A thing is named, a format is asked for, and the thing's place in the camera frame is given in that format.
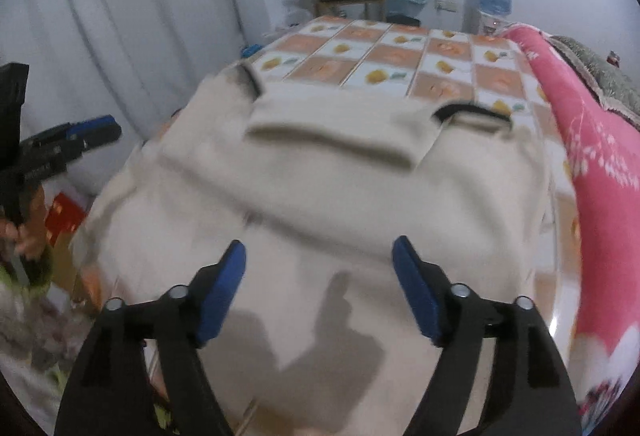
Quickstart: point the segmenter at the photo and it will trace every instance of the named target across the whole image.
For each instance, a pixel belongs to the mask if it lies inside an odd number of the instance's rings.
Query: floral blanket
[[[569,156],[582,232],[582,294],[569,372],[584,433],[602,419],[640,358],[640,136],[593,99],[542,33],[503,33],[529,58]]]

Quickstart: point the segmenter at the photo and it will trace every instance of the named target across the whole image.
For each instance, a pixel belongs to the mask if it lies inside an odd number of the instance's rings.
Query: metal screw
[[[187,297],[188,293],[189,288],[185,285],[176,285],[169,290],[169,297],[171,297],[171,299],[182,299],[183,297]]]
[[[123,306],[124,306],[124,301],[120,297],[113,297],[112,299],[109,299],[104,304],[104,307],[107,308],[107,310],[109,311],[119,310]]]
[[[521,295],[516,299],[516,304],[523,310],[533,309],[533,301],[529,297],[525,297],[524,295]]]
[[[456,297],[469,297],[471,295],[471,290],[467,285],[461,285],[457,283],[451,287],[451,292]]]

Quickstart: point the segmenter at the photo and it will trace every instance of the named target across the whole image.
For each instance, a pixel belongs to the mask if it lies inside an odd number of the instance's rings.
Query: electrical outlet
[[[458,4],[454,1],[436,0],[436,10],[458,12]]]

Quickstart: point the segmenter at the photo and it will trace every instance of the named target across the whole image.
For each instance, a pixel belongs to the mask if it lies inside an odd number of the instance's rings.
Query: white curtain
[[[29,64],[24,134],[110,113],[123,139],[73,165],[97,193],[132,146],[239,57],[233,0],[0,0],[0,64]]]

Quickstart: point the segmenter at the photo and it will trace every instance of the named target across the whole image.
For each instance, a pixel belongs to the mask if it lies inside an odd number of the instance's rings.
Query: black strap
[[[249,66],[248,61],[243,59],[241,62],[238,63],[238,68],[239,70],[243,71],[244,74],[249,79],[249,84],[255,94],[254,98],[256,99],[259,98],[262,95],[262,85],[260,84],[260,81],[255,76],[252,68]]]
[[[513,127],[511,118],[508,115],[503,115],[502,113],[498,113],[497,111],[493,111],[492,109],[469,102],[454,102],[445,104],[442,108],[438,109],[438,111],[434,113],[434,116],[440,121],[441,124],[444,124],[446,121],[450,120],[460,112],[482,115],[484,117],[489,117],[505,122],[509,124],[510,129]]]

